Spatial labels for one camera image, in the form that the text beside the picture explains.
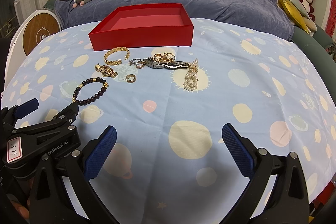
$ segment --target red bordered label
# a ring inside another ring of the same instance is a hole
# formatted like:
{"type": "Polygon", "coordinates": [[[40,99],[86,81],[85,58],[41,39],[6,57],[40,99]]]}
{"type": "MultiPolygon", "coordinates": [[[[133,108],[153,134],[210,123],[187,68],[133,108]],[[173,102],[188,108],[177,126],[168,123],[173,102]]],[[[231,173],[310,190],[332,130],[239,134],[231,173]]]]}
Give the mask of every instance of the red bordered label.
{"type": "Polygon", "coordinates": [[[22,158],[21,137],[16,137],[7,142],[7,162],[22,158]]]}

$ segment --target open red box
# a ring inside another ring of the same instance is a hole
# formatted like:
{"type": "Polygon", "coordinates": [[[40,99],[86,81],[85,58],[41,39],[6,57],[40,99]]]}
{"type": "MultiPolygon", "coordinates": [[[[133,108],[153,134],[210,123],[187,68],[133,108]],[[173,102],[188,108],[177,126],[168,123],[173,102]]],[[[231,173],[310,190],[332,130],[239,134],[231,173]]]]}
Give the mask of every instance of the open red box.
{"type": "Polygon", "coordinates": [[[194,26],[181,3],[115,9],[90,33],[95,51],[115,47],[191,46],[194,26]]]}

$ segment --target beaded bracelet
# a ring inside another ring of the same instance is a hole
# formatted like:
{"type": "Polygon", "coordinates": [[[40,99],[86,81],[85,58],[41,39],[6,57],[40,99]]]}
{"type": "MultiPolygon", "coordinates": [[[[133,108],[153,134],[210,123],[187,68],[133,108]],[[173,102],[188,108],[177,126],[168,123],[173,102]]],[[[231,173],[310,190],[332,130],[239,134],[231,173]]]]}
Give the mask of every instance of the beaded bracelet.
{"type": "Polygon", "coordinates": [[[80,106],[83,106],[83,105],[86,106],[87,104],[90,104],[91,102],[94,102],[96,99],[99,99],[100,96],[103,96],[103,94],[106,91],[108,86],[109,85],[106,82],[106,80],[104,80],[103,78],[100,78],[100,77],[86,79],[78,87],[76,87],[76,90],[72,95],[72,101],[76,102],[80,106]],[[91,98],[87,98],[86,100],[82,100],[82,101],[76,100],[76,98],[78,96],[78,93],[80,92],[81,88],[84,87],[86,84],[90,84],[90,83],[93,83],[93,82],[99,82],[99,83],[103,84],[103,87],[100,89],[100,91],[98,93],[96,93],[94,96],[92,96],[91,98]]]}

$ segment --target wooden circular panel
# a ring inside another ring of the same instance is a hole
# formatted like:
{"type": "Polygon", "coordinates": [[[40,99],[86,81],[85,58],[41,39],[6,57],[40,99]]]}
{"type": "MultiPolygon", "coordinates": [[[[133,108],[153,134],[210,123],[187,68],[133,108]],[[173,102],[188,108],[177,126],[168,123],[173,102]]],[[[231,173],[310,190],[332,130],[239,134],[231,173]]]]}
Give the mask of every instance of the wooden circular panel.
{"type": "Polygon", "coordinates": [[[57,20],[47,13],[34,16],[23,33],[23,50],[28,56],[30,52],[46,37],[59,32],[57,20]]]}

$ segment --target blue gripper pad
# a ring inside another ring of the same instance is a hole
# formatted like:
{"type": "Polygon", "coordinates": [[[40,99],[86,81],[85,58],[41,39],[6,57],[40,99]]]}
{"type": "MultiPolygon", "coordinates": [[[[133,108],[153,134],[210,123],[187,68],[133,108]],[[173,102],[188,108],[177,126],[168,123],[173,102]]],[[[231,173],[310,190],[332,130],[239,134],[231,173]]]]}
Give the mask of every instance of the blue gripper pad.
{"type": "Polygon", "coordinates": [[[247,148],[242,142],[242,137],[238,134],[238,132],[233,128],[231,124],[227,123],[223,126],[222,137],[241,174],[251,179],[255,173],[255,155],[251,155],[251,153],[248,152],[247,148]]]}
{"type": "Polygon", "coordinates": [[[28,114],[32,113],[39,107],[39,102],[36,98],[29,100],[28,102],[19,105],[14,113],[15,118],[22,119],[28,114]]]}
{"type": "Polygon", "coordinates": [[[97,177],[100,169],[117,141],[117,131],[114,127],[108,126],[105,131],[105,135],[100,139],[97,146],[93,149],[85,161],[84,177],[86,181],[97,177]]]}

